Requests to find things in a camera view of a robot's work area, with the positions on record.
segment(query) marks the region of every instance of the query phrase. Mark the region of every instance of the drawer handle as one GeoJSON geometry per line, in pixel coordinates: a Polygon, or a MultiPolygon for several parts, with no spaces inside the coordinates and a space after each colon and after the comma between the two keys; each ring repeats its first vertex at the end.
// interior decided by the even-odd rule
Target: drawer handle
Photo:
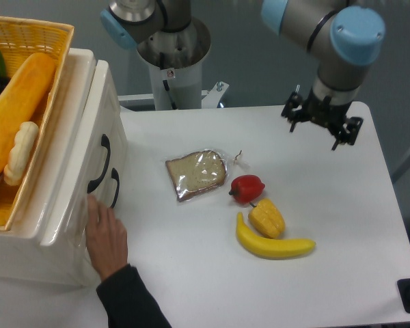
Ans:
{"type": "Polygon", "coordinates": [[[117,198],[118,198],[118,192],[120,191],[120,177],[118,175],[117,170],[113,167],[111,171],[111,178],[113,178],[115,181],[117,181],[117,188],[115,188],[115,195],[114,195],[114,200],[112,201],[111,208],[114,208],[115,203],[117,203],[117,198]]]}
{"type": "Polygon", "coordinates": [[[87,193],[92,193],[97,189],[97,187],[102,183],[103,178],[105,177],[108,171],[109,159],[111,158],[111,144],[109,143],[109,138],[106,134],[102,135],[102,141],[100,144],[102,147],[108,149],[107,159],[105,160],[105,165],[103,166],[102,174],[97,179],[91,180],[90,183],[88,183],[87,193]]]}

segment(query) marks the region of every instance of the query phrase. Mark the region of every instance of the toy bread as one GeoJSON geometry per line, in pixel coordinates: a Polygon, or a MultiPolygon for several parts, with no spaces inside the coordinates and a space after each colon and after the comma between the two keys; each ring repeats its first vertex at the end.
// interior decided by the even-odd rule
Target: toy bread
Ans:
{"type": "Polygon", "coordinates": [[[33,122],[21,123],[20,130],[15,135],[14,147],[9,153],[8,164],[3,171],[7,185],[21,184],[38,131],[38,125],[33,122]]]}
{"type": "Polygon", "coordinates": [[[224,184],[226,166],[212,150],[193,152],[180,159],[166,161],[179,202],[189,200],[224,184]]]}
{"type": "Polygon", "coordinates": [[[0,173],[5,168],[15,134],[30,121],[55,76],[54,60],[44,53],[30,55],[0,95],[0,173]]]}

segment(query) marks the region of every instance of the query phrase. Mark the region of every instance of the human hand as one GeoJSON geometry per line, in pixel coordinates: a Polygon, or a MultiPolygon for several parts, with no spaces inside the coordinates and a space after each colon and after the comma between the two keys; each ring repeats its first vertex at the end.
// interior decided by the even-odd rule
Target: human hand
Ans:
{"type": "Polygon", "coordinates": [[[91,263],[100,279],[128,264],[128,241],[123,223],[115,218],[114,209],[88,195],[88,222],[85,229],[91,263]]]}

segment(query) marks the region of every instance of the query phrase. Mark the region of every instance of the black sleeve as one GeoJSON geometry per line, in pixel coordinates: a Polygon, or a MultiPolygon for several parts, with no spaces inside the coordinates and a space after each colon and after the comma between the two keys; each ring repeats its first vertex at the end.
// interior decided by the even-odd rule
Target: black sleeve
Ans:
{"type": "Polygon", "coordinates": [[[171,327],[138,271],[126,265],[96,289],[112,328],[171,327]]]}

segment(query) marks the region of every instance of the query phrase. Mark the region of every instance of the toy banana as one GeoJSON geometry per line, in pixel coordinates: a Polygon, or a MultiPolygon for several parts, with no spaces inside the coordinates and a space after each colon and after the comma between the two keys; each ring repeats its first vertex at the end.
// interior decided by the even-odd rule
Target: toy banana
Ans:
{"type": "Polygon", "coordinates": [[[240,244],[251,253],[263,258],[290,258],[313,250],[316,243],[310,239],[269,239],[255,234],[237,214],[236,235],[240,244]]]}

